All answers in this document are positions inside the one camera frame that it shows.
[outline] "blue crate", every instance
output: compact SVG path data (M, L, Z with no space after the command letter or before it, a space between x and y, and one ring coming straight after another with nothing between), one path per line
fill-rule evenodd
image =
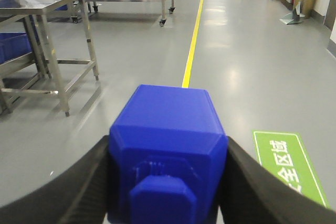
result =
M68 6L64 5L64 6L61 6L60 8L57 8L56 10L68 10Z
M5 62L4 44L0 43L0 64Z
M134 224L204 223L227 145L207 91L139 86L110 129L124 218Z
M31 52L26 33L0 33L0 61L8 61Z

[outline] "blue plastic box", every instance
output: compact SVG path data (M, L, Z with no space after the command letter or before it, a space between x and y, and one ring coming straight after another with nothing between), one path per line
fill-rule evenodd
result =
M56 10L68 10L68 6L64 5L64 6L61 6L60 8L57 8Z
M5 62L4 44L0 43L0 64Z
M207 91L139 86L110 129L124 218L132 224L204 224L227 144Z
M0 33L0 61L8 61L29 52L31 47L27 34Z

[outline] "green floor sign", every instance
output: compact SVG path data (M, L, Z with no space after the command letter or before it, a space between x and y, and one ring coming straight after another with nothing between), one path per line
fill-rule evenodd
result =
M298 134L254 131L260 164L293 190L328 207L320 181Z

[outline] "caster wheel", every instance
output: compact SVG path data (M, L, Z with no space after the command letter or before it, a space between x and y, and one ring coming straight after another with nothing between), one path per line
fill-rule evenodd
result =
M78 18L77 18L77 17L73 17L73 18L72 18L72 22L73 22L74 24L78 24Z
M175 7L170 7L170 8L169 8L169 13L170 13L170 14L173 14L174 10L175 10Z
M164 26L164 24L166 23L166 19L162 19L162 20L160 20L160 22L159 22L159 23L160 23L160 26L161 26L161 27L163 27L163 26Z

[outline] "yellow floor line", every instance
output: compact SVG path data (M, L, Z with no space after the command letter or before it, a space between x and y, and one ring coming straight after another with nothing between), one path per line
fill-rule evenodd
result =
M194 61L195 48L196 48L196 42L197 42L197 36L198 36L198 29L199 29L199 26L200 26L199 24L201 22L201 14L202 14L202 10L203 10L203 3L204 3L204 0L199 1L199 7L198 7L198 12L197 12L197 17L196 17L196 23L195 23L193 38L191 40L188 60L187 60L187 64L185 66L185 71L184 71L182 88L188 88L189 83L190 83L190 76L191 76L191 70L193 68L193 61Z

